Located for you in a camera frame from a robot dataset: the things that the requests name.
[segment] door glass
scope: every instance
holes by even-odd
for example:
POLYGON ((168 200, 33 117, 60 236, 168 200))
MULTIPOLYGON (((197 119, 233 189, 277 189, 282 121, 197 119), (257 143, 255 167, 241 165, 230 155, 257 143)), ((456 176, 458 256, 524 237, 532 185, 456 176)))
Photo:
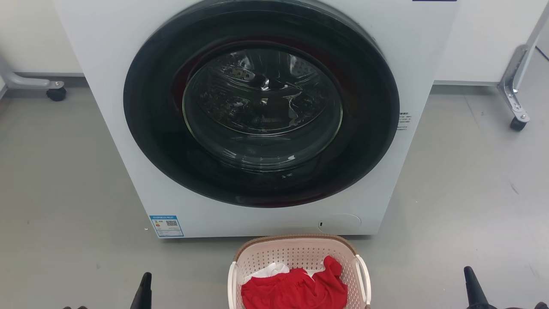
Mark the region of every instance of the door glass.
POLYGON ((244 49, 192 76, 183 115, 212 155, 267 172, 319 154, 336 136, 343 110, 330 78, 310 62, 273 49, 244 49))

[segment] blue and white sticker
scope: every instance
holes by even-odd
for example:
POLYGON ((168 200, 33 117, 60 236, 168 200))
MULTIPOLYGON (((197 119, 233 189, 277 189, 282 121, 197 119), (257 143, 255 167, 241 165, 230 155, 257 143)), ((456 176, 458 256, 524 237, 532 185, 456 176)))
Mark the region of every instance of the blue and white sticker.
POLYGON ((177 216, 149 216, 158 237, 183 237, 177 216))

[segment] front-loading washing machine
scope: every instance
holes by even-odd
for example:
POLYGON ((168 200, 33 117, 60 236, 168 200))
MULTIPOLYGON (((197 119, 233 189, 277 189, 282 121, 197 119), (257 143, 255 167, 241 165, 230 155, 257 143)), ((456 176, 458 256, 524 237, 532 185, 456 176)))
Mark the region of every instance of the front-loading washing machine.
POLYGON ((55 4, 161 238, 375 234, 458 5, 55 4))

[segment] metal stand leg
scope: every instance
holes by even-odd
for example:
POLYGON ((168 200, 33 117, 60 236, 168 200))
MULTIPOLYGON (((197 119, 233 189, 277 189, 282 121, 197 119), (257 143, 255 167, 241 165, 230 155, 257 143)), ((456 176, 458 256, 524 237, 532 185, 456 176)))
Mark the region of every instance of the metal stand leg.
POLYGON ((62 81, 20 77, 13 73, 2 56, 0 56, 0 76, 8 89, 49 89, 46 95, 50 99, 61 101, 65 98, 66 90, 63 88, 65 84, 62 81))
POLYGON ((524 61, 524 56, 528 51, 527 45, 521 45, 517 47, 509 66, 503 75, 500 83, 497 86, 497 89, 500 91, 501 95, 509 105, 509 108, 515 115, 514 119, 511 121, 511 128, 516 131, 521 131, 526 126, 526 123, 530 121, 530 117, 524 110, 524 108, 518 102, 517 96, 515 95, 518 92, 516 88, 515 77, 517 75, 518 68, 522 61, 524 61))

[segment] plastic basket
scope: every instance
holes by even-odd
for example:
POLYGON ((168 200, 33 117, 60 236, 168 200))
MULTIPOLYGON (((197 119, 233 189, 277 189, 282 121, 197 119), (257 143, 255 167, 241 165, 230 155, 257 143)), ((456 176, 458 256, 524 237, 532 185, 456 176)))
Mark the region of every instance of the plastic basket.
POLYGON ((227 294, 230 309, 245 309, 240 289, 244 278, 273 262, 292 268, 319 270, 330 255, 342 266, 341 281, 348 286, 346 309, 370 308, 371 287, 364 260, 345 239, 326 234, 283 235, 248 241, 229 269, 227 294))

